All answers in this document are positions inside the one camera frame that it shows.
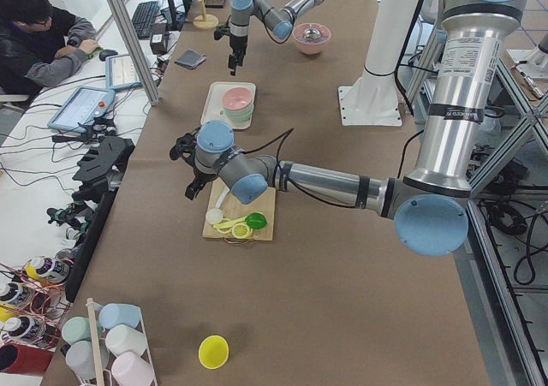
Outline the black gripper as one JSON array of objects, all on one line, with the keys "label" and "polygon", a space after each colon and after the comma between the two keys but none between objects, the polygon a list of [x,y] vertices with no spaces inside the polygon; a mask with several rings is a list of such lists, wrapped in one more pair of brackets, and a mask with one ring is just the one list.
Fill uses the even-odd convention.
[{"label": "black gripper", "polygon": [[177,138],[169,152],[171,160],[182,159],[193,169],[194,179],[185,190],[185,197],[190,200],[194,200],[208,182],[214,181],[214,172],[197,158],[197,135],[197,132],[190,132]]},{"label": "black gripper", "polygon": [[230,25],[216,27],[213,33],[215,40],[219,40],[224,36],[229,37],[229,46],[232,49],[232,54],[229,55],[228,68],[229,73],[235,76],[237,67],[242,67],[247,52],[248,35],[240,35],[238,32],[233,33]]}]

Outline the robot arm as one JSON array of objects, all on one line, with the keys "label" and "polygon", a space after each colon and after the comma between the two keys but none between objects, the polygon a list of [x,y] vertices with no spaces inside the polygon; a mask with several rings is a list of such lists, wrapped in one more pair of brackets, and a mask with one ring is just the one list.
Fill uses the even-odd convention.
[{"label": "robot arm", "polygon": [[268,36],[277,44],[283,44],[293,32],[296,20],[325,0],[291,0],[276,8],[271,0],[230,0],[227,21],[217,26],[214,39],[229,38],[231,53],[228,56],[229,73],[234,76],[244,63],[247,54],[250,21],[257,18]]},{"label": "robot arm", "polygon": [[392,219],[399,240],[426,256],[455,251],[468,235],[466,172],[504,40],[520,25],[527,0],[444,0],[447,40],[420,152],[402,179],[375,180],[245,151],[230,125],[207,122],[176,140],[170,158],[194,172],[187,198],[220,179],[244,205],[268,187],[297,189],[328,205],[368,209]]}]

